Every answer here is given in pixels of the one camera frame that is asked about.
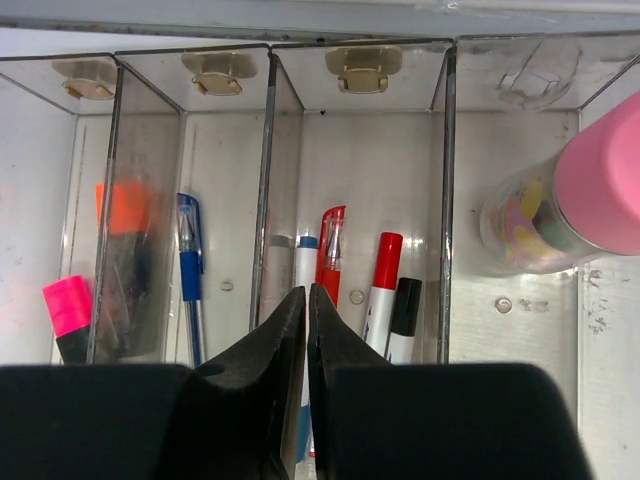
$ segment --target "red marker cap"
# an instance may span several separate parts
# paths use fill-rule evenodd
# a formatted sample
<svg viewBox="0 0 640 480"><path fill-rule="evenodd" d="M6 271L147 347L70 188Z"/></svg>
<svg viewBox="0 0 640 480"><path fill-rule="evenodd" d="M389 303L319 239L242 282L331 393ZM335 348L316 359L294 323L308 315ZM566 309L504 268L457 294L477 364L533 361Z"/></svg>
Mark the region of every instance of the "red marker cap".
<svg viewBox="0 0 640 480"><path fill-rule="evenodd" d="M383 232L380 235L376 273L373 276L373 286L395 290L402 254L402 235L399 233Z"/></svg>

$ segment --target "pen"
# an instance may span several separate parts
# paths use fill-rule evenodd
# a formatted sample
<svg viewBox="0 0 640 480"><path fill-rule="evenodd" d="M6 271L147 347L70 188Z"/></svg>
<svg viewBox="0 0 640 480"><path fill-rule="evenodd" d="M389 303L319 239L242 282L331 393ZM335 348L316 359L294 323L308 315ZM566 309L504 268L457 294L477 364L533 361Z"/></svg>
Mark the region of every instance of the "pen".
<svg viewBox="0 0 640 480"><path fill-rule="evenodd" d="M200 276L204 273L201 231L198 201L190 195L178 193L178 248L180 250L182 300L187 312L194 367L202 364L205 355L200 305L202 300Z"/></svg>
<svg viewBox="0 0 640 480"><path fill-rule="evenodd" d="M333 207L322 216L320 248L316 266L316 283L327 289L329 298L338 306L340 270L342 269L341 243L347 207Z"/></svg>

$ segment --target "pink highlighter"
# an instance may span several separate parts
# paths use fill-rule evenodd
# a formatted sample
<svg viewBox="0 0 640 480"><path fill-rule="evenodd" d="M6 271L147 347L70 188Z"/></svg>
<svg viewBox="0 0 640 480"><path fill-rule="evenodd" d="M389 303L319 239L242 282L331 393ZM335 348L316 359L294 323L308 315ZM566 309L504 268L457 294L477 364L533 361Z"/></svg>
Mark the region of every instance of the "pink highlighter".
<svg viewBox="0 0 640 480"><path fill-rule="evenodd" d="M65 364L87 362L92 299L80 275L63 278L42 289L56 343Z"/></svg>
<svg viewBox="0 0 640 480"><path fill-rule="evenodd" d="M548 161L493 189L480 214L484 244L531 273L640 255L639 132L640 92Z"/></svg>

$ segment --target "white marker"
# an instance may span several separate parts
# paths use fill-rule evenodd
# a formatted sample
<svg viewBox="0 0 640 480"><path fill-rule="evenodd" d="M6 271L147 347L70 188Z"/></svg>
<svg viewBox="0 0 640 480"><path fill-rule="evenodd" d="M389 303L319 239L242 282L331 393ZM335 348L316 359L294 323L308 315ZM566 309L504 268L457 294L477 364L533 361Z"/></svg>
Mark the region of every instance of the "white marker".
<svg viewBox="0 0 640 480"><path fill-rule="evenodd" d="M300 237L300 244L296 248L294 283L296 287L304 287L307 311L305 324L307 339L309 338L309 291L316 281L316 264L318 263L318 239L315 237ZM304 355L304 376L302 377L302 401L300 402L300 423L298 426L298 444L296 447L296 463L302 462L307 456L309 432L311 427L311 410L309 408L309 371L307 366L307 351Z"/></svg>
<svg viewBox="0 0 640 480"><path fill-rule="evenodd" d="M402 235L383 232L380 235L376 272L369 294L363 334L364 341L382 357L389 338L389 323L401 254Z"/></svg>
<svg viewBox="0 0 640 480"><path fill-rule="evenodd" d="M391 315L389 345L385 356L387 361L393 364L411 363L421 289L422 282L415 278L402 277L398 281Z"/></svg>

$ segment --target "blue ballpoint pen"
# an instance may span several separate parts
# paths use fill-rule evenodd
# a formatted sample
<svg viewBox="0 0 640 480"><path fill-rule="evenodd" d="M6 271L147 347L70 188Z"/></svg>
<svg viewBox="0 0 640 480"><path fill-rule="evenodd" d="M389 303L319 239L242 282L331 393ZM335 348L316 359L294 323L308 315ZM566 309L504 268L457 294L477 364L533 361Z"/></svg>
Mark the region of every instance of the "blue ballpoint pen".
<svg viewBox="0 0 640 480"><path fill-rule="evenodd" d="M205 355L200 305L202 300L200 276L204 273L201 232L198 201L190 195L178 193L178 247L180 250L182 300L187 312L194 367L202 363Z"/></svg>

